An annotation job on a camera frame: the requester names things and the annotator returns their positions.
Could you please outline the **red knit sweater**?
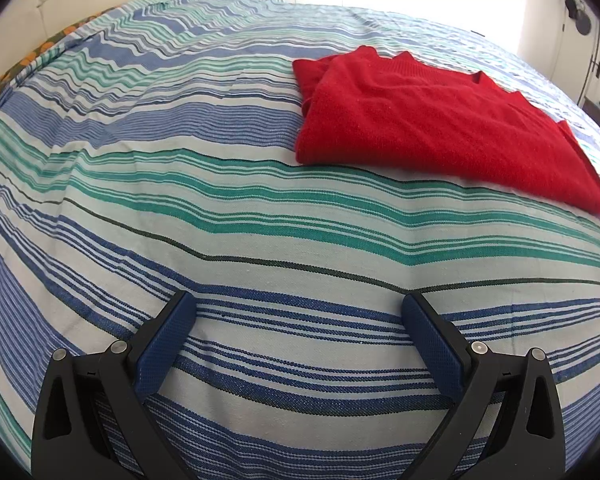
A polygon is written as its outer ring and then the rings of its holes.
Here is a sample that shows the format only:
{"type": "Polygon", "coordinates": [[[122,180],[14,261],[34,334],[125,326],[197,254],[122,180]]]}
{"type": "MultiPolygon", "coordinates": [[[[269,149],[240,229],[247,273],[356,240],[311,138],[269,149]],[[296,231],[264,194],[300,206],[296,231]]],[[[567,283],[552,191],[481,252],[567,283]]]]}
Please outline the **red knit sweater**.
{"type": "Polygon", "coordinates": [[[493,183],[600,217],[600,177],[566,122],[487,74],[359,47],[295,60],[302,165],[399,168],[493,183]]]}

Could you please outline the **striped blue green bedspread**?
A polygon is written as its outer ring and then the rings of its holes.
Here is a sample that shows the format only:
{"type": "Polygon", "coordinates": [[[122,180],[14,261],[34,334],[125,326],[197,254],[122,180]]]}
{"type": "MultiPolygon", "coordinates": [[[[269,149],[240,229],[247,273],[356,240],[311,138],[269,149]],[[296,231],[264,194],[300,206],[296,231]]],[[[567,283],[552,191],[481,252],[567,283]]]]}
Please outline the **striped blue green bedspread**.
{"type": "Polygon", "coordinates": [[[148,408],[203,479],[393,479],[449,407],[401,322],[421,290],[467,338],[543,349],[566,462],[600,432],[600,219],[462,180],[300,167],[291,64],[370,46],[486,73],[600,129],[473,32],[274,0],[135,0],[0,96],[0,441],[31,463],[52,353],[132,336],[179,289],[192,332],[148,408]]]}

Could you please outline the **orange floral mattress sheet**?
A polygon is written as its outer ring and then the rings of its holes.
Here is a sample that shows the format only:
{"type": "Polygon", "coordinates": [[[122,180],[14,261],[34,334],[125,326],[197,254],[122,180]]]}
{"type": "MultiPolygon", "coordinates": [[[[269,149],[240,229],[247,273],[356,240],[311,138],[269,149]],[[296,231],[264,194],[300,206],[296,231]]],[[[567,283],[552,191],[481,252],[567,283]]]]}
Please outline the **orange floral mattress sheet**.
{"type": "Polygon", "coordinates": [[[109,12],[110,8],[103,10],[102,12],[98,12],[92,15],[87,16],[86,18],[82,18],[63,29],[59,32],[56,32],[54,36],[47,38],[42,44],[40,44],[37,48],[30,51],[24,58],[22,58],[19,62],[13,65],[9,70],[0,76],[0,94],[8,87],[10,82],[17,76],[22,70],[24,70],[31,62],[33,62],[36,58],[38,58],[41,54],[50,50],[55,44],[58,44],[60,40],[63,40],[65,37],[69,36],[73,32],[75,32],[81,26],[93,21],[95,18],[99,18],[102,14],[109,12]]]}

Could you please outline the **black wall hook object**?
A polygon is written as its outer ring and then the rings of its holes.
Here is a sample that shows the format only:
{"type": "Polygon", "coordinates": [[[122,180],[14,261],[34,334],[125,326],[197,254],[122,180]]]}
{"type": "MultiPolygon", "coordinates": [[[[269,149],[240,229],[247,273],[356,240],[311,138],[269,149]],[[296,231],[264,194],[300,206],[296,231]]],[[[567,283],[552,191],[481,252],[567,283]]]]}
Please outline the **black wall hook object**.
{"type": "Polygon", "coordinates": [[[592,30],[591,18],[585,11],[584,6],[578,3],[577,0],[565,0],[568,18],[574,21],[577,32],[582,36],[588,36],[592,30]]]}

